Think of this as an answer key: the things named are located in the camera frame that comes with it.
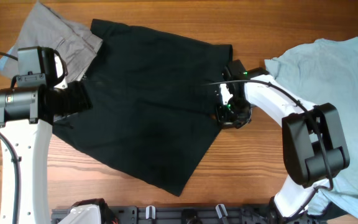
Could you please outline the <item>black shorts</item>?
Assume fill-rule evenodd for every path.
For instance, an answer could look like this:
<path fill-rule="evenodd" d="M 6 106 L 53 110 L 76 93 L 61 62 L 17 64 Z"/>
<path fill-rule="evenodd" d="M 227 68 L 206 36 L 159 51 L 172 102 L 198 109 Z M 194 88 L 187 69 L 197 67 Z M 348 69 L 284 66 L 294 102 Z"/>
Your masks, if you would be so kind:
<path fill-rule="evenodd" d="M 179 196 L 221 130 L 213 115 L 232 46 L 99 19 L 91 32 L 103 41 L 83 79 L 92 108 L 54 135 Z"/>

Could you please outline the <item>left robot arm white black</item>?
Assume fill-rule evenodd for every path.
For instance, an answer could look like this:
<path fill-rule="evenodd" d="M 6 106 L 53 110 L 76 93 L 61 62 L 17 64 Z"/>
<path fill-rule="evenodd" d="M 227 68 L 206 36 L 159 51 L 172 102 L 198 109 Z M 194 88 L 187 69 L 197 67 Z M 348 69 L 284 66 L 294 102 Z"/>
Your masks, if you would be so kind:
<path fill-rule="evenodd" d="M 0 90 L 0 223 L 50 223 L 47 157 L 55 119 L 91 109 L 83 84 L 66 83 L 66 64 L 48 47 L 19 49 L 18 74 Z"/>

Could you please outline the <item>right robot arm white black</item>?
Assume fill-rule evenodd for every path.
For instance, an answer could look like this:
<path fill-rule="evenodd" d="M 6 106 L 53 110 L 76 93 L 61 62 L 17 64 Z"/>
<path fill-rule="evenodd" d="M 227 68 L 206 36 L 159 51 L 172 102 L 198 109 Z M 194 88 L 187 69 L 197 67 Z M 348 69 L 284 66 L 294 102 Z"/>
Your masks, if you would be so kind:
<path fill-rule="evenodd" d="M 317 105 L 279 85 L 263 68 L 246 70 L 229 62 L 217 85 L 216 119 L 224 129 L 251 121 L 257 106 L 282 129 L 283 161 L 288 176 L 266 205 L 240 209 L 242 223 L 316 223 L 308 205 L 320 191 L 334 188 L 333 178 L 349 167 L 350 155 L 339 113 L 330 103 Z"/>

